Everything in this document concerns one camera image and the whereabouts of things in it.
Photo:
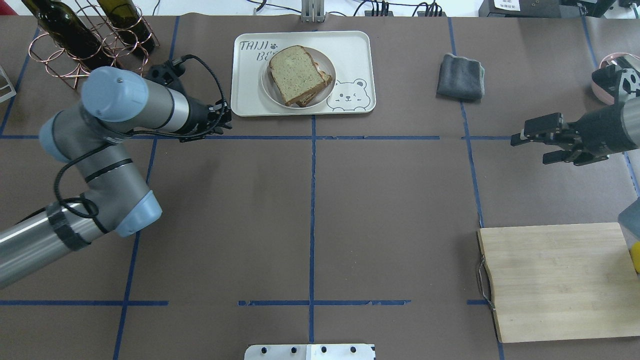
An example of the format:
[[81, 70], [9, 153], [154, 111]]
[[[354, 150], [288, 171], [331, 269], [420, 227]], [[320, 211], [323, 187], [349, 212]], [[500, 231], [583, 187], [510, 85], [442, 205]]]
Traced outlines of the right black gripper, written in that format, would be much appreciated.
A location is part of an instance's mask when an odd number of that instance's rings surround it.
[[617, 72], [618, 87], [613, 105], [588, 112], [568, 124], [560, 112], [525, 121], [523, 129], [510, 137], [510, 146], [530, 142], [546, 145], [562, 143], [563, 134], [574, 130], [576, 139], [570, 150], [542, 155], [542, 164], [569, 163], [585, 166], [604, 161], [612, 154], [639, 148], [639, 71], [632, 68]]

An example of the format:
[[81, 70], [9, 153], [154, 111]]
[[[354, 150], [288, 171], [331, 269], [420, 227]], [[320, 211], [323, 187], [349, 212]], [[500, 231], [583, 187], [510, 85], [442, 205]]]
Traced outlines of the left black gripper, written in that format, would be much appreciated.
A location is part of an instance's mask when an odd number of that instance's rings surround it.
[[232, 128], [229, 124], [232, 120], [230, 107], [217, 75], [204, 60], [196, 61], [214, 78], [220, 100], [215, 104], [204, 104], [186, 93], [179, 78], [185, 73], [184, 63], [187, 59], [173, 59], [162, 64], [154, 64], [146, 74], [146, 80], [167, 89], [172, 108], [162, 126], [146, 130], [147, 135], [190, 142], [203, 140], [210, 135], [222, 135], [224, 129]]

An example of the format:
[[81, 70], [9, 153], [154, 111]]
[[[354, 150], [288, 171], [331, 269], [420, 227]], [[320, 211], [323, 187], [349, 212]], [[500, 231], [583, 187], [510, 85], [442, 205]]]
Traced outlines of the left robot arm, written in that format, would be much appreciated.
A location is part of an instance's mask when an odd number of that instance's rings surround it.
[[187, 60], [199, 57], [168, 60], [145, 76], [109, 66], [92, 70], [80, 101], [44, 123], [39, 143], [63, 164], [55, 200], [2, 231], [2, 289], [103, 235], [125, 238], [162, 216], [124, 142], [137, 135], [199, 141], [231, 128], [224, 95], [204, 104], [186, 93], [179, 78]]

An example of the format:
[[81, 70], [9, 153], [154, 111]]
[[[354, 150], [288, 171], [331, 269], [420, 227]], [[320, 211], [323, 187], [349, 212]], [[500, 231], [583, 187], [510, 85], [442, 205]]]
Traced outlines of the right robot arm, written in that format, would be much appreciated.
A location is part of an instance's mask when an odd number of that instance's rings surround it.
[[566, 121], [553, 112], [525, 121], [510, 137], [510, 146], [531, 142], [558, 146], [544, 153], [542, 163], [586, 166], [610, 155], [637, 150], [640, 144], [639, 57], [610, 54], [591, 74], [591, 89], [606, 106], [587, 112], [577, 121]]

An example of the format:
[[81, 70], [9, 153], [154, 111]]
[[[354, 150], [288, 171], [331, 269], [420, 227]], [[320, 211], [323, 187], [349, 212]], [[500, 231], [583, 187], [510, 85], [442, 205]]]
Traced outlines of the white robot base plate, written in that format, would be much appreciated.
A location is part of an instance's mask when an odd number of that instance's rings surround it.
[[247, 347], [245, 360], [375, 360], [374, 344], [254, 344]]

